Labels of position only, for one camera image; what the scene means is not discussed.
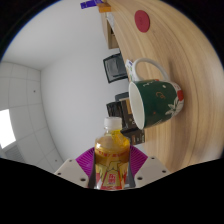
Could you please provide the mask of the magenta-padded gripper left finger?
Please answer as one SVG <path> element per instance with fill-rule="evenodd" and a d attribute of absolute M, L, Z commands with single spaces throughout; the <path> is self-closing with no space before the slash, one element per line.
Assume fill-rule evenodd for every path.
<path fill-rule="evenodd" d="M 94 188 L 96 182 L 94 149 L 88 149 L 76 159 L 67 159 L 55 175 L 78 186 Z"/>

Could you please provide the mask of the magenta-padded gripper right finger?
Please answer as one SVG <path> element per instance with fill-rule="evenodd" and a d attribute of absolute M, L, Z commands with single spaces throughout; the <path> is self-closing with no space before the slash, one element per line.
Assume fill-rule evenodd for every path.
<path fill-rule="evenodd" d="M 128 183 L 130 187 L 143 187 L 170 174 L 155 157 L 148 157 L 138 148 L 130 147 Z"/>

